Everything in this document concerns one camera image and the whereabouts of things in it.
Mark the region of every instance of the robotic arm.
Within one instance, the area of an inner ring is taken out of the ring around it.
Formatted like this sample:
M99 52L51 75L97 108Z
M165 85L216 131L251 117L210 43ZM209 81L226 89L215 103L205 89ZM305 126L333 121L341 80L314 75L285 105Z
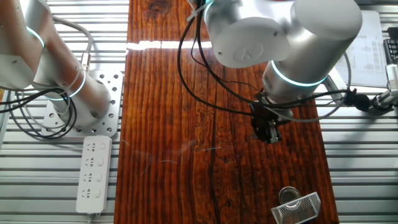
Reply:
M362 13L353 0L215 0L204 19L216 58L224 66L244 68L268 61L264 92L257 99L273 104L307 98L321 83L331 90L345 88L328 74L362 26ZM277 126L292 117L291 110L251 109L269 118L252 118L258 138L280 141Z

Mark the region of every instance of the wood grain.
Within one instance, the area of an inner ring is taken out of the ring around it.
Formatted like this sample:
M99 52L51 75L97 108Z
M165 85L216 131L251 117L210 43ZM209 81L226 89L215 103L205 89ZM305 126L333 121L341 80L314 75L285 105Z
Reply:
M130 1L128 42L178 42L189 14L184 0ZM211 49L205 53L218 75L261 88L264 64L229 69ZM249 111L194 63L189 49L182 52L182 72L200 98ZM130 50L125 83L115 224L275 223L271 208L286 186L302 195L318 192L322 209L313 223L338 223L319 123L289 123L280 129L282 142L265 145L249 117L214 110L183 89L177 49ZM256 92L228 85L246 98ZM294 113L317 116L314 107Z

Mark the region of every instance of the perforated metal plate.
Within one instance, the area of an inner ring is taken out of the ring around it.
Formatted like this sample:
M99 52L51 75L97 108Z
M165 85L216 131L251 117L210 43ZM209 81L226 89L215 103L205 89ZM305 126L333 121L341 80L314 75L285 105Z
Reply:
M111 95L111 103L106 114L100 118L96 123L85 127L74 127L67 136L96 136L103 135L112 137L116 134L118 129L118 114L120 110L120 101L123 87L123 74L121 72L108 72L108 71L90 71L90 76L102 82ZM48 101L45 109L44 122L45 126L59 126L64 122L58 116L51 101ZM57 129L42 128L44 135L52 134L59 131Z

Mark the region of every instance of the electrical outlet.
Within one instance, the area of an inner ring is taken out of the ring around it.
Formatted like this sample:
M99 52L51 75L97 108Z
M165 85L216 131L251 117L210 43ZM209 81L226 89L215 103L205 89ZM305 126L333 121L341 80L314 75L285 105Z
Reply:
M76 211L101 213L106 208L112 139L86 137L81 155Z

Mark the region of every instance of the paper document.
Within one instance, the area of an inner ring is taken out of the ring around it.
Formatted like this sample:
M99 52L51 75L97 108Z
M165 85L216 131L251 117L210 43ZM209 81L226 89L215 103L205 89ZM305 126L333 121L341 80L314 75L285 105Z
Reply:
M386 87L386 56L378 12L362 11L363 24L354 42L347 49L351 62L352 85ZM344 57L336 64L343 80L348 82L348 71Z

